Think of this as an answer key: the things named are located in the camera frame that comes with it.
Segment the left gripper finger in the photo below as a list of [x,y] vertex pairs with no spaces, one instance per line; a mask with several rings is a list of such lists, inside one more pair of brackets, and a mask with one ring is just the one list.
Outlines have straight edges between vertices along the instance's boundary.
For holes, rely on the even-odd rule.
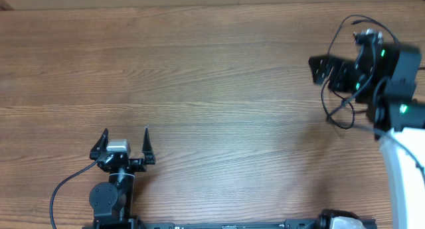
[[156,163],[156,158],[149,138],[148,127],[146,127],[144,131],[142,153],[144,155],[144,163],[146,165],[154,165]]
[[109,142],[108,133],[109,133],[108,129],[105,128],[99,140],[95,143],[93,148],[91,148],[90,154],[89,154],[89,158],[91,160],[97,160],[99,156],[106,150],[106,147]]

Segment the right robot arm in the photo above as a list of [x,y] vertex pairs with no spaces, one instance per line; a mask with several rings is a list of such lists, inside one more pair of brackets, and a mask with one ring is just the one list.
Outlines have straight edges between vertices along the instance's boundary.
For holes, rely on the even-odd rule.
[[396,43],[363,43],[356,60],[327,54],[308,60],[315,84],[367,105],[388,175],[394,228],[424,227],[424,104],[413,97],[421,60],[419,48]]

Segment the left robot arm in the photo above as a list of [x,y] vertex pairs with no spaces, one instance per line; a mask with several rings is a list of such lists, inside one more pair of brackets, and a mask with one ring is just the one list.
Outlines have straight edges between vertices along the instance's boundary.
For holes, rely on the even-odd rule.
[[91,148],[89,158],[108,173],[108,181],[95,185],[89,194],[94,211],[93,228],[131,228],[145,226],[139,216],[132,213],[135,174],[145,172],[156,158],[151,146],[148,128],[143,135],[140,158],[130,157],[131,148],[126,139],[108,139],[108,130]]

